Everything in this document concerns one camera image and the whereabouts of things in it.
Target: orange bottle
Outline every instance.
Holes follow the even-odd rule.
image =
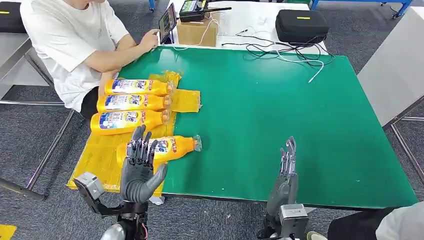
[[[166,123],[170,119],[168,110],[109,111],[96,113],[90,122],[91,132],[96,135],[113,135],[132,132],[137,126],[146,125],[146,129]]]
[[[182,158],[193,150],[196,152],[202,151],[202,140],[199,135],[193,137],[183,136],[165,136],[161,138],[152,138],[149,140],[149,148],[152,142],[157,140],[156,148],[154,149],[154,162],[167,162]],[[120,165],[124,162],[127,156],[127,143],[122,143],[116,149],[116,159]]]
[[[97,111],[122,111],[122,110],[160,110],[167,109],[171,105],[171,96],[163,97],[152,94],[132,95],[104,95],[99,96]]]
[[[104,84],[105,94],[153,94],[164,96],[172,94],[174,83],[144,79],[111,79]]]

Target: sleeve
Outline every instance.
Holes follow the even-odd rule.
[[[115,12],[108,1],[103,3],[103,9],[106,12],[106,27],[109,31],[110,38],[112,38],[115,45],[121,40],[121,38],[128,33],[122,21],[115,15]]]
[[[23,22],[37,47],[68,72],[96,51],[73,28],[54,17],[31,14],[23,17]]]

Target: blue table frame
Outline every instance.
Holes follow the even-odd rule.
[[[310,6],[311,10],[315,10],[317,8],[317,4],[319,1],[333,1],[333,2],[376,2],[381,3],[383,6],[386,3],[401,3],[402,7],[399,9],[397,13],[393,15],[393,19],[400,17],[404,14],[405,10],[410,6],[412,0],[390,0],[386,2],[380,2],[376,0],[312,0],[312,5]]]

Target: green table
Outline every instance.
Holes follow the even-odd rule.
[[[177,116],[175,135],[199,134],[203,151],[169,163],[165,194],[266,201],[279,149],[294,136],[298,203],[374,209],[417,202],[345,56],[309,84],[318,67],[205,48],[159,47],[120,75],[144,79],[164,70],[183,73],[178,87],[199,90],[203,104]]]

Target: person's hand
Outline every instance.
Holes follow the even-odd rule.
[[[158,32],[159,29],[152,29],[148,31],[141,39],[139,46],[143,48],[146,53],[158,46]]]
[[[153,159],[158,141],[149,147],[151,132],[143,139],[146,126],[138,126],[132,133],[131,141],[126,146],[126,157],[123,161],[120,194],[125,201],[144,203],[158,186],[164,181],[168,165],[162,163],[153,175]]]

